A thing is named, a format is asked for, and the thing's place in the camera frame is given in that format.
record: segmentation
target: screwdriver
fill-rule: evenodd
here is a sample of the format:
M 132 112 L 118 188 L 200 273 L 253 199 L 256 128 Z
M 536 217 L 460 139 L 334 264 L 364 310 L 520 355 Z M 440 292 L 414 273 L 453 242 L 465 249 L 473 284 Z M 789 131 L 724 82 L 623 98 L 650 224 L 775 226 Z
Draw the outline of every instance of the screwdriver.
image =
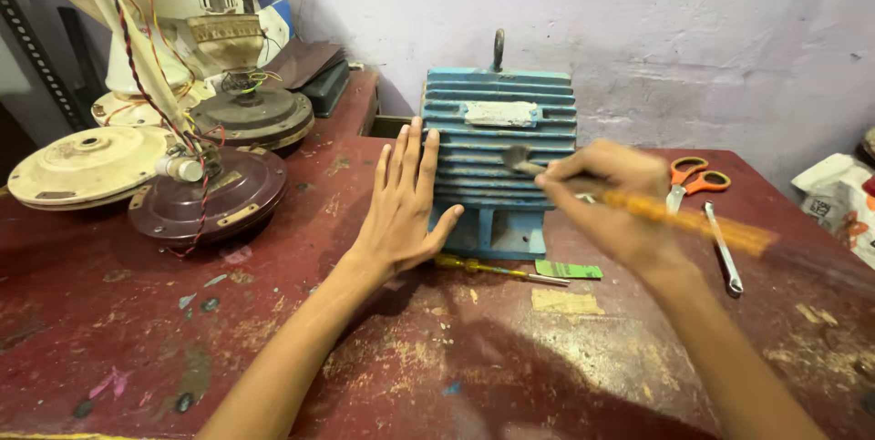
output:
M 505 269 L 504 267 L 486 266 L 480 264 L 476 259 L 462 259 L 459 256 L 449 254 L 438 254 L 435 256 L 435 264 L 439 267 L 462 267 L 469 273 L 477 271 L 489 271 L 490 273 L 499 273 L 502 275 L 519 276 L 522 279 L 529 281 L 548 282 L 562 286 L 568 286 L 571 281 L 562 278 L 553 278 L 552 276 L 531 275 L 525 271 L 515 271 L 513 269 Z

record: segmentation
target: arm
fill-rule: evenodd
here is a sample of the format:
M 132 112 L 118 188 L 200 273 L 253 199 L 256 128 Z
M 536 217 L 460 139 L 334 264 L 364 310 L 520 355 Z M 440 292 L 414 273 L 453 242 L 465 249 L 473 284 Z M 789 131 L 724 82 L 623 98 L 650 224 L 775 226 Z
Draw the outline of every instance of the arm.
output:
M 562 182 L 588 172 L 617 189 L 664 199 L 668 171 L 659 158 L 596 141 L 552 163 L 535 183 L 595 245 L 643 281 L 686 346 L 727 437 L 825 439 L 724 312 L 670 228 L 606 205 L 587 205 Z
M 439 139 L 436 130 L 429 132 L 420 164 L 421 132 L 422 121 L 414 118 L 401 130 L 391 160 L 391 148 L 383 148 L 355 244 L 258 353 L 195 438 L 288 436 L 313 378 L 359 305 L 390 277 L 443 247 L 464 209 L 451 207 L 428 232 Z

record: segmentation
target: table surface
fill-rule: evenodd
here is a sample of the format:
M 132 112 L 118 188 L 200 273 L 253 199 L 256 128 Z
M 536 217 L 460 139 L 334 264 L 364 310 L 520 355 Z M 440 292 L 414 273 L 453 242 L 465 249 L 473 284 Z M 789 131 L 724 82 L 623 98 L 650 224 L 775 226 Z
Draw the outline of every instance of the table surface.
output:
M 388 140 L 356 135 L 367 128 L 376 75 L 352 74 L 334 117 L 319 121 L 286 159 L 290 190 L 268 224 L 184 260 L 136 233 L 126 203 L 45 212 L 0 197 L 0 437 L 186 438 L 197 431 L 328 275 L 365 217 L 374 163 Z M 700 155 L 732 178 L 728 191 L 696 194 L 684 205 L 711 198 L 718 214 L 856 257 L 738 155 L 653 153 Z M 716 436 L 684 347 L 640 283 L 562 213 L 547 214 L 544 234 L 549 259 L 601 267 L 603 280 L 558 290 L 594 296 L 603 315 L 533 309 L 533 292 L 549 287 L 422 266 L 360 310 L 315 379 L 292 437 Z M 746 292 L 731 299 L 713 246 L 680 238 L 815 421 L 833 438 L 872 438 L 875 418 L 860 399 L 873 384 L 855 371 L 859 360 L 875 360 L 871 304 L 742 255 L 735 258 Z M 529 262 L 503 264 L 532 270 Z M 220 275 L 227 277 L 204 286 Z M 180 299 L 191 295 L 181 310 Z M 204 312 L 201 304 L 213 297 L 218 307 Z M 837 323 L 811 312 L 828 312 Z M 114 367 L 127 377 L 124 388 L 111 383 L 90 414 L 74 417 Z M 185 393 L 196 403 L 178 413 Z

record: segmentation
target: wrench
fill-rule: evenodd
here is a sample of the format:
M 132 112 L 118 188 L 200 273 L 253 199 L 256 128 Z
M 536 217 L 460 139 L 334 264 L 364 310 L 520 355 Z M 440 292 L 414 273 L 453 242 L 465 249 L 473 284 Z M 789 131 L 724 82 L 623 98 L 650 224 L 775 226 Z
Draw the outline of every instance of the wrench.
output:
M 723 233 L 720 232 L 720 225 L 717 224 L 716 218 L 714 218 L 714 202 L 705 201 L 704 208 L 705 215 L 711 224 L 711 230 L 714 232 L 714 240 L 720 249 L 720 258 L 723 259 L 723 265 L 726 267 L 726 272 L 729 276 L 726 292 L 729 293 L 730 297 L 738 298 L 744 293 L 745 289 L 741 286 L 741 278 L 738 277 L 738 270 L 735 268 L 735 263 L 732 262 L 732 255 L 729 254 L 729 249 L 726 248 Z

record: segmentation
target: scissors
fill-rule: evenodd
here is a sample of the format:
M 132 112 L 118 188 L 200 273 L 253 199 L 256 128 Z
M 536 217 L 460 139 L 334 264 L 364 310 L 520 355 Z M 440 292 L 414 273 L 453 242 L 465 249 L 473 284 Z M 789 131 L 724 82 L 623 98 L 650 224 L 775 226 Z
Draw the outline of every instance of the scissors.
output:
M 705 170 L 708 161 L 698 156 L 684 156 L 671 163 L 671 192 L 665 198 L 665 206 L 669 213 L 675 214 L 681 207 L 684 195 L 695 194 L 700 190 L 719 192 L 726 190 L 732 184 L 732 180 L 726 174 L 716 170 Z M 690 176 L 699 172 L 699 175 L 689 184 L 684 185 Z

